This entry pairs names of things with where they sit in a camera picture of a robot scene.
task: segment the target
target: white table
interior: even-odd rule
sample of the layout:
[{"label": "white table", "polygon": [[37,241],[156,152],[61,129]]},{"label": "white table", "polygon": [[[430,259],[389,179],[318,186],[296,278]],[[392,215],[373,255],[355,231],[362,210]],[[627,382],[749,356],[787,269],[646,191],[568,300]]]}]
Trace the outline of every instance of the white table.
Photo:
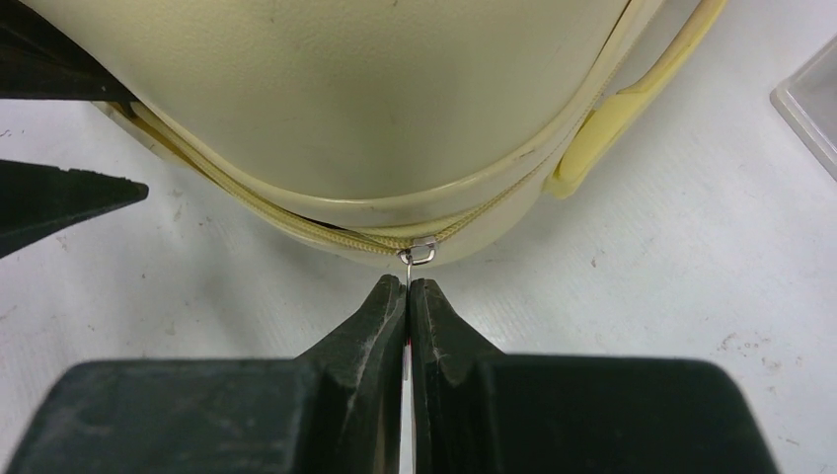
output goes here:
[{"label": "white table", "polygon": [[[618,84],[693,4],[669,2]],[[837,183],[768,101],[835,18],[833,0],[730,0],[574,197],[420,276],[509,352],[711,360],[786,472],[837,473]],[[285,238],[89,105],[3,102],[0,133],[2,159],[151,186],[0,262],[0,461],[76,362],[295,356],[380,275]]]}]

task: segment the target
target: zipper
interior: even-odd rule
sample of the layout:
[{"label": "zipper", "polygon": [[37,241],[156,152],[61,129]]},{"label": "zipper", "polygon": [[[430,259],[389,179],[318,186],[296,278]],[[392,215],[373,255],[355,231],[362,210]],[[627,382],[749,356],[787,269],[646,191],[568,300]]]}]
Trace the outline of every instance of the zipper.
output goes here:
[{"label": "zipper", "polygon": [[[659,13],[659,10],[660,8],[657,8],[653,15],[650,17],[650,19],[647,21],[649,24]],[[573,128],[578,127],[578,125],[582,121],[584,121],[585,118],[590,114],[590,112],[593,109],[593,106],[601,97],[602,93],[610,84],[611,80],[613,80],[613,77],[622,67],[622,64],[630,55],[631,51],[633,50],[634,46],[636,45],[637,41],[641,36],[642,35],[639,35],[636,38],[634,38],[631,45],[626,49],[622,57],[619,58],[615,67],[610,72],[608,77],[605,79],[594,98],[584,109],[583,114],[580,115],[580,118],[575,123]],[[417,242],[423,240],[432,240],[432,252],[434,255],[435,252],[438,250],[439,244],[454,237],[463,228],[473,223],[480,216],[482,216],[483,214],[485,214],[486,212],[503,202],[509,195],[523,187],[526,183],[529,182],[529,180],[531,180],[537,174],[538,171],[540,171],[540,169],[548,160],[547,158],[544,161],[542,161],[532,171],[527,173],[526,176],[518,180],[514,185],[505,189],[503,192],[501,192],[491,200],[475,207],[473,210],[469,212],[466,212],[461,219],[455,221],[447,227],[444,227],[443,229],[432,235],[419,238],[382,236],[362,233],[359,231],[349,230],[345,228],[329,227],[322,223],[303,217],[299,214],[290,212],[276,205],[275,203],[270,202],[264,199],[263,197],[260,197],[249,188],[232,179],[226,172],[224,172],[217,165],[206,159],[201,153],[195,150],[191,145],[189,145],[185,140],[183,140],[179,135],[177,135],[173,130],[171,130],[162,120],[160,120],[153,112],[151,112],[141,103],[132,105],[132,110],[136,114],[135,118],[130,117],[129,114],[127,114],[126,111],[118,105],[113,106],[118,111],[120,111],[126,119],[133,122],[142,130],[152,134],[152,136],[157,135],[155,137],[158,139],[161,137],[164,138],[164,140],[161,141],[163,141],[163,144],[167,146],[167,148],[170,148],[171,151],[173,151],[175,154],[184,159],[184,161],[186,161],[187,164],[196,169],[209,181],[213,182],[216,186],[237,198],[249,210],[251,210],[253,213],[258,215],[262,219],[266,220],[267,222],[271,223],[275,227],[278,227],[279,229],[282,229],[292,235],[297,235],[306,239],[310,239],[314,242],[338,246],[349,250],[359,250],[378,255],[401,256],[402,260],[405,258],[404,256],[408,255],[413,248],[417,248],[420,246],[417,245]]]}]

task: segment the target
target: cream handle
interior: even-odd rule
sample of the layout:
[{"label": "cream handle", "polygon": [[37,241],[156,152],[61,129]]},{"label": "cream handle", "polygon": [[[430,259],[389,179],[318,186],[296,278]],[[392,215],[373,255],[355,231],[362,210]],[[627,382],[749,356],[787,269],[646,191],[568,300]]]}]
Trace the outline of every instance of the cream handle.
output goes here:
[{"label": "cream handle", "polygon": [[572,140],[546,191],[567,198],[578,189],[602,155],[671,81],[718,18],[726,0],[702,0],[654,66],[634,85],[622,89],[592,112]]}]

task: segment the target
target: cream leather bag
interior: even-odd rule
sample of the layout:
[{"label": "cream leather bag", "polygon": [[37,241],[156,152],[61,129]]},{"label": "cream leather bag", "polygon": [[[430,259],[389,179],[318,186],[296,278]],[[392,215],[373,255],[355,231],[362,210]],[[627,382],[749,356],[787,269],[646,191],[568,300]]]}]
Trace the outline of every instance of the cream leather bag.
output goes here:
[{"label": "cream leather bag", "polygon": [[462,258],[544,189],[571,194],[724,3],[703,0],[591,114],[663,1],[24,3],[139,98],[103,109],[146,146],[291,236],[388,267],[414,245]]}]

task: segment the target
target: zipper pull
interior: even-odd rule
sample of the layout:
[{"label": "zipper pull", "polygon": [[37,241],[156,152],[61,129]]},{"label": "zipper pull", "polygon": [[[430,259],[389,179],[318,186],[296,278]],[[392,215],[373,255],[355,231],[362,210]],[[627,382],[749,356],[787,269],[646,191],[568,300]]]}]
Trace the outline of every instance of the zipper pull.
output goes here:
[{"label": "zipper pull", "polygon": [[409,249],[402,250],[398,253],[398,257],[407,266],[407,297],[410,297],[410,284],[413,282],[413,267],[420,267],[429,264],[436,258],[436,251],[438,250],[438,243],[436,237],[429,235],[427,237],[419,237],[413,241],[413,245]]}]

